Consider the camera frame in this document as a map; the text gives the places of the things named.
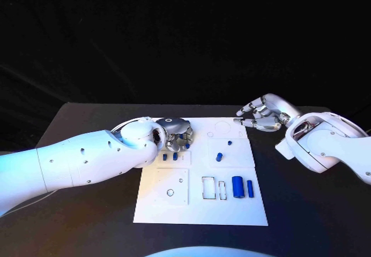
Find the blue block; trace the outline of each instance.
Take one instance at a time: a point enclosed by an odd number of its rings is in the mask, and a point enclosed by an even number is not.
[[[252,190],[252,181],[251,180],[246,181],[246,190],[248,190],[248,197],[252,198],[254,190]]]
[[[222,154],[218,153],[218,155],[216,155],[216,161],[219,162],[220,160],[222,160]]]
[[[243,198],[243,181],[239,176],[232,177],[232,186],[233,186],[233,198]]]

